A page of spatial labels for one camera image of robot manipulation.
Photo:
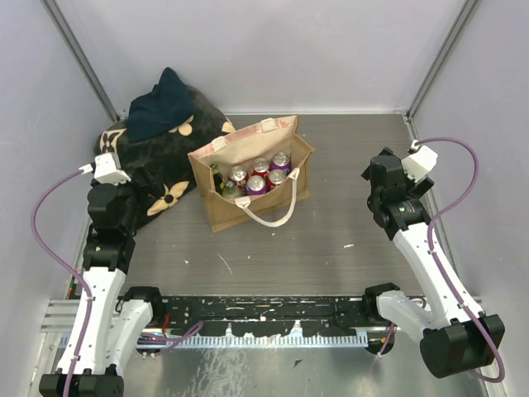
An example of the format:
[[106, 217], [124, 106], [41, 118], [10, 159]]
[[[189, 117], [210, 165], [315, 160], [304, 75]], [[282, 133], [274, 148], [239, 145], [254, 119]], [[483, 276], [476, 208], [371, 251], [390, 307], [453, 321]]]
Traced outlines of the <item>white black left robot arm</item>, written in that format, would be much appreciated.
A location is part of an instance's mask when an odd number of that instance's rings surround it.
[[82, 294], [63, 356], [54, 373], [41, 377], [41, 395], [121, 396], [124, 370], [142, 331], [164, 321], [158, 288], [120, 293], [136, 246], [140, 201], [139, 189], [125, 176], [92, 182], [83, 271], [72, 274]]

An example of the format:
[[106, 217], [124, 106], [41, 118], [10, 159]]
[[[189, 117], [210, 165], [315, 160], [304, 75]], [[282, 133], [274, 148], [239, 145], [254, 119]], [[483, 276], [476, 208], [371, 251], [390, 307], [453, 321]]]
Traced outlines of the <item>tan jute canvas bag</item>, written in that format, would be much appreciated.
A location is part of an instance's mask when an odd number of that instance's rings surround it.
[[188, 154], [214, 232], [250, 219], [281, 227], [309, 197], [313, 149], [298, 135], [298, 121], [268, 118]]

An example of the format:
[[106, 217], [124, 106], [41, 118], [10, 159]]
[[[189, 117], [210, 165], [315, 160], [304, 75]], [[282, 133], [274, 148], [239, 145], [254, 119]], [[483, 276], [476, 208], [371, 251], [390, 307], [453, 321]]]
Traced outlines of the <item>purple soda can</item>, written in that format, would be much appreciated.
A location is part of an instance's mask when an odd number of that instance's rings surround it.
[[249, 196], [266, 194], [268, 192], [266, 180], [258, 175], [251, 176], [246, 183], [245, 191]]
[[276, 153], [270, 161], [269, 168], [271, 170], [282, 170], [288, 175], [292, 169], [292, 162], [289, 154], [283, 151]]

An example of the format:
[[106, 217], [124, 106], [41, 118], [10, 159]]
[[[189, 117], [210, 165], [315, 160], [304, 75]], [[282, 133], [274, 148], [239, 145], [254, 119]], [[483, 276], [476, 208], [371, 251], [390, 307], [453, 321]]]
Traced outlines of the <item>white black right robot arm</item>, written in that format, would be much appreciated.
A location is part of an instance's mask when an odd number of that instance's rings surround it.
[[505, 333], [501, 318], [487, 315], [463, 286], [433, 231], [421, 197], [437, 154], [427, 146], [400, 159], [389, 148], [372, 157], [361, 175], [370, 183], [367, 206], [375, 223], [411, 266], [428, 308], [413, 303], [393, 283], [371, 286], [362, 297], [367, 323], [389, 321], [419, 346], [427, 369], [444, 378], [498, 361]]

